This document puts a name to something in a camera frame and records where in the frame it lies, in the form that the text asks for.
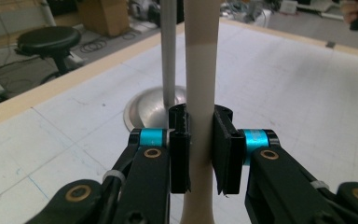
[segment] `beige rod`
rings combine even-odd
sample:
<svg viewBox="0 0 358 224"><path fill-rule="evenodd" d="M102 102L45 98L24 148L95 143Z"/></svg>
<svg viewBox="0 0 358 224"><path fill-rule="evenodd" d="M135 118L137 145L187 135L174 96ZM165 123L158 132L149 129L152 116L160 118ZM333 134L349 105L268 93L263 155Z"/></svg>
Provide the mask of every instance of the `beige rod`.
<svg viewBox="0 0 358 224"><path fill-rule="evenodd" d="M185 0L186 109L190 115L191 192L181 223L214 223L211 147L219 0Z"/></svg>

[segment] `robotic arm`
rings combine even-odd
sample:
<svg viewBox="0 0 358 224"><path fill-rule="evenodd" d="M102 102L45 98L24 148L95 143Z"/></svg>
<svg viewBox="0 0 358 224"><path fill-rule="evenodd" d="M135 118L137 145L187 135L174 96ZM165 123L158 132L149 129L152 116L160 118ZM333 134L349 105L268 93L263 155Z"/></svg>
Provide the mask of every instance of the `robotic arm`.
<svg viewBox="0 0 358 224"><path fill-rule="evenodd" d="M358 183L337 194L281 148L272 130L237 130L232 111L215 106L212 162L220 194L238 194L250 164L245 205L252 223L358 223ZM191 191L186 105L170 109L168 130L134 129L99 184L62 187L28 223L169 223L170 193Z"/></svg>

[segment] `stool leg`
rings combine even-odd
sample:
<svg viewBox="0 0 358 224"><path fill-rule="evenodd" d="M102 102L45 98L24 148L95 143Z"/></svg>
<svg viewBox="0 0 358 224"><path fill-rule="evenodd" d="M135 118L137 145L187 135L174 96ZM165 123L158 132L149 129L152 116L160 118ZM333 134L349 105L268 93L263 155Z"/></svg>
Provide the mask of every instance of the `stool leg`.
<svg viewBox="0 0 358 224"><path fill-rule="evenodd" d="M50 74L50 75L44 77L42 79L42 81L40 81L40 85L43 85L43 84L47 83L52 77L60 77L60 76L61 76L60 72L55 72L53 74Z"/></svg>
<svg viewBox="0 0 358 224"><path fill-rule="evenodd" d="M64 57L62 56L55 56L52 57L54 59L54 62L57 65L58 70L60 71L60 76L65 75L68 73L68 68L66 67L65 61L63 60Z"/></svg>

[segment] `person's hand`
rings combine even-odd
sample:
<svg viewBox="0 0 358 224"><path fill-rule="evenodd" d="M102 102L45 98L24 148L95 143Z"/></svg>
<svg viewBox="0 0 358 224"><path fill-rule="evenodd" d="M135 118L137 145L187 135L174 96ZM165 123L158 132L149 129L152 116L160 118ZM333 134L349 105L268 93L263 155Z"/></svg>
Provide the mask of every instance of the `person's hand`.
<svg viewBox="0 0 358 224"><path fill-rule="evenodd" d="M358 1L342 1L341 12L346 23L355 21L358 18Z"/></svg>

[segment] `table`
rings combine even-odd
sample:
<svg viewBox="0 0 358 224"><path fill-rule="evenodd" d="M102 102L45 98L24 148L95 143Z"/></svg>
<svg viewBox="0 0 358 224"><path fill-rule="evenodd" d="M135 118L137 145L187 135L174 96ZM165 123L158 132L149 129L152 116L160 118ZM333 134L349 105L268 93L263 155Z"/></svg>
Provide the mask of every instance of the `table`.
<svg viewBox="0 0 358 224"><path fill-rule="evenodd" d="M176 83L185 86L183 30ZM238 129L274 130L336 192L358 181L358 50L324 45L221 21L215 102L234 111ZM126 103L160 85L156 35L0 104L0 223L26 221L69 182L101 182L127 144ZM213 196L216 223L250 223L248 172L243 167L240 195ZM182 201L172 195L171 223L179 223Z"/></svg>

